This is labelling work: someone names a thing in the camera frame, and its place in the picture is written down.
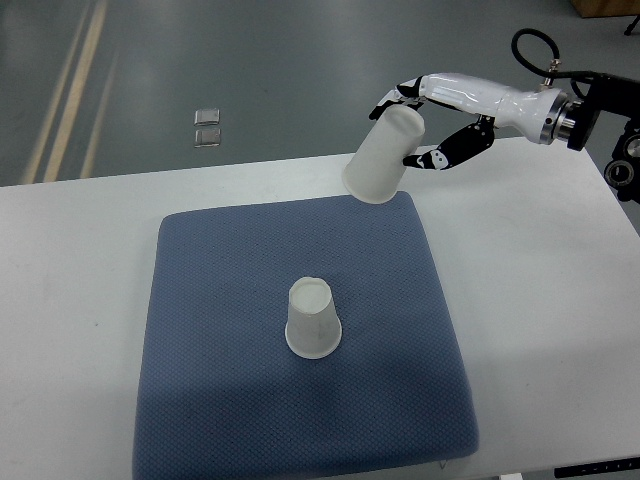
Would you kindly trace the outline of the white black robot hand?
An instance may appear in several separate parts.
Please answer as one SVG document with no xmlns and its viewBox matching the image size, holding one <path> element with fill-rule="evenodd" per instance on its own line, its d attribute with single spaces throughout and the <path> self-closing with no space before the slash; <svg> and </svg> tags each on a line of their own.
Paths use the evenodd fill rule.
<svg viewBox="0 0 640 480">
<path fill-rule="evenodd" d="M 407 167 L 447 170 L 489 149 L 494 130 L 512 127 L 535 144 L 567 141 L 577 125 L 582 102 L 557 88 L 520 91 L 496 82 L 454 73 L 420 76 L 396 85 L 375 106 L 369 118 L 377 120 L 394 105 L 413 110 L 431 102 L 472 114 L 476 121 L 443 140 L 436 148 L 403 159 Z"/>
</svg>

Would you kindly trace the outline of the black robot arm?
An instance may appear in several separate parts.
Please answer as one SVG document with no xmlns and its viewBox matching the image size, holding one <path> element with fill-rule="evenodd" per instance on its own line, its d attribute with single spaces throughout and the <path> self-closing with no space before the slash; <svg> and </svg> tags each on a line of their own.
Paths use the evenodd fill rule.
<svg viewBox="0 0 640 480">
<path fill-rule="evenodd" d="M 529 62 L 519 51 L 523 36 L 533 36 L 550 48 L 552 59 L 546 69 Z M 542 79 L 540 87 L 549 88 L 557 79 L 566 79 L 574 97 L 565 101 L 561 113 L 551 122 L 554 139 L 567 142 L 567 147 L 580 150 L 585 147 L 602 112 L 627 119 L 618 138 L 611 161 L 605 166 L 603 177 L 616 191 L 619 201 L 639 201 L 639 82 L 608 73 L 591 70 L 559 70 L 560 52 L 555 41 L 546 33 L 533 28 L 518 30 L 511 40 L 514 58 L 527 70 Z"/>
</svg>

